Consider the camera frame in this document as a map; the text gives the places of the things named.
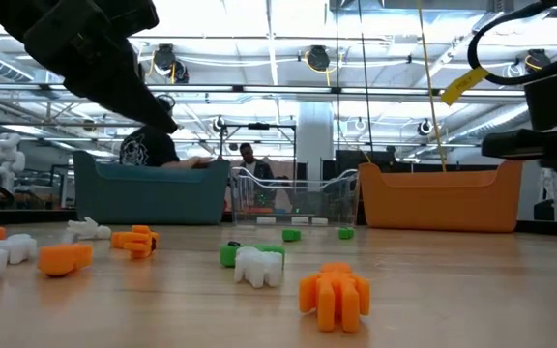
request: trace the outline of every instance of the person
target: person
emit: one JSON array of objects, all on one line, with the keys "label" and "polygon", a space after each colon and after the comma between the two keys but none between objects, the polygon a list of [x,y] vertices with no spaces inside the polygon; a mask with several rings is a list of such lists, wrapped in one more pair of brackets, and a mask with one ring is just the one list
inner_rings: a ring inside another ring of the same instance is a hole
[{"label": "person", "polygon": [[[240,155],[242,155],[242,163],[240,163],[240,166],[246,168],[252,176],[262,180],[275,179],[270,164],[261,159],[256,159],[250,144],[243,143],[240,145]],[[248,175],[248,173],[242,170],[240,171],[240,175],[244,176]],[[253,206],[256,208],[274,208],[277,191],[275,189],[257,187],[250,181],[249,183],[253,187],[250,191],[252,192]]]},{"label": "person", "polygon": [[240,166],[246,168],[255,178],[264,180],[275,178],[270,164],[261,159],[256,159],[250,144],[243,143],[240,145],[240,155],[242,155],[243,160]]},{"label": "person", "polygon": [[[158,99],[162,108],[171,115],[171,105]],[[207,159],[192,157],[180,160],[169,134],[151,126],[143,126],[128,135],[120,146],[120,163],[162,168],[198,168],[207,166]]]}]

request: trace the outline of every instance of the cable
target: cable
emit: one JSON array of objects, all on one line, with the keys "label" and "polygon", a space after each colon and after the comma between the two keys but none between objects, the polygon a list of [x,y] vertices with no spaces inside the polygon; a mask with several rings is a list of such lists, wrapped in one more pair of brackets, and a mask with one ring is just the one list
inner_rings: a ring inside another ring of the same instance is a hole
[{"label": "cable", "polygon": [[425,72],[426,84],[429,90],[429,103],[431,104],[431,118],[433,119],[433,128],[435,129],[435,140],[437,142],[437,152],[440,154],[442,161],[442,171],[446,172],[446,159],[444,159],[444,151],[442,151],[442,143],[440,141],[440,130],[437,128],[437,119],[435,117],[435,104],[433,103],[433,90],[431,89],[431,73],[429,71],[429,58],[426,53],[425,25],[423,24],[423,0],[418,0],[418,15],[421,20],[421,33],[423,35],[423,52],[425,53]]},{"label": "cable", "polygon": [[528,55],[528,56],[526,57],[526,59],[523,60],[523,62],[524,62],[528,67],[530,67],[530,68],[532,68],[532,69],[534,69],[534,70],[537,70],[537,71],[538,71],[538,70],[541,70],[542,67],[536,66],[536,65],[534,65],[534,64],[532,64],[532,63],[530,63],[530,62],[528,62],[528,59],[530,59],[530,58],[532,58],[532,56],[531,56],[531,55]]},{"label": "cable", "polygon": [[[502,15],[495,20],[488,23],[483,29],[481,29],[472,39],[470,45],[468,46],[468,62],[472,69],[483,68],[481,62],[479,61],[478,57],[478,45],[481,38],[484,34],[491,30],[493,27],[500,25],[502,23],[506,23],[511,20],[527,18],[533,15],[538,15],[539,13],[547,10],[551,7],[551,5],[547,5],[544,3],[534,3],[531,5],[526,6],[521,10],[517,10],[510,14]],[[517,85],[517,84],[525,84],[529,82],[533,82],[542,78],[550,77],[557,73],[557,62],[553,62],[550,65],[543,67],[541,70],[538,70],[534,73],[523,75],[519,77],[502,77],[495,74],[490,73],[485,79],[489,82],[493,82],[499,85],[510,86],[510,85]]]},{"label": "cable", "polygon": [[156,57],[156,50],[154,50],[152,52],[152,62],[150,62],[150,71],[148,71],[145,76],[149,76],[152,74],[152,72],[154,71],[154,58]]},{"label": "cable", "polygon": [[365,31],[363,28],[363,6],[361,4],[362,0],[358,0],[358,18],[360,19],[361,31],[360,40],[363,48],[363,63],[365,63],[365,97],[366,97],[366,121],[368,122],[368,140],[371,145],[371,155],[375,154],[373,151],[373,133],[371,132],[371,107],[370,100],[368,97],[368,73],[366,71],[366,50],[365,50]]}]

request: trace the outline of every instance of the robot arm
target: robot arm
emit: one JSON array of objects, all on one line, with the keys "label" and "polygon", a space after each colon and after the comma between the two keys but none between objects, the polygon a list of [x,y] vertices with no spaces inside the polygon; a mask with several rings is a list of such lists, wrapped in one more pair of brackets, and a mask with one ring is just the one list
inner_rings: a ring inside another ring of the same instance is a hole
[{"label": "robot arm", "polygon": [[159,23],[151,0],[0,0],[0,24],[72,93],[172,133],[127,37]]}]

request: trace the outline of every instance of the white robot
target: white robot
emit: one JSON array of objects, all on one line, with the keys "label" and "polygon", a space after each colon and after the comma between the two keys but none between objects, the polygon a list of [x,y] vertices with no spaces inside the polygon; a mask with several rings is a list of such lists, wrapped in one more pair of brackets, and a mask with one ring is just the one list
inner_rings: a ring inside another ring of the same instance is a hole
[{"label": "white robot", "polygon": [[18,151],[20,135],[16,133],[0,134],[0,175],[2,187],[12,192],[15,185],[15,173],[25,169],[25,155]]}]

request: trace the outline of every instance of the green block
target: green block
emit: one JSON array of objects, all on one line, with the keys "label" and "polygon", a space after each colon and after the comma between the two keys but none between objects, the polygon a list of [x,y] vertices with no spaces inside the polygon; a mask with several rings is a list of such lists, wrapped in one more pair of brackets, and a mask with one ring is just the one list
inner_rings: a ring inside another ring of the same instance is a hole
[{"label": "green block", "polygon": [[340,239],[352,239],[352,238],[354,238],[354,229],[353,228],[347,228],[347,227],[341,227],[338,230],[338,237]]},{"label": "green block", "polygon": [[297,229],[282,230],[282,239],[284,242],[296,242],[302,238],[302,232]]},{"label": "green block", "polygon": [[230,246],[223,245],[220,247],[220,263],[224,267],[236,267],[236,251],[239,247],[256,247],[259,251],[278,252],[282,255],[282,265],[285,266],[285,248],[282,246]]}]

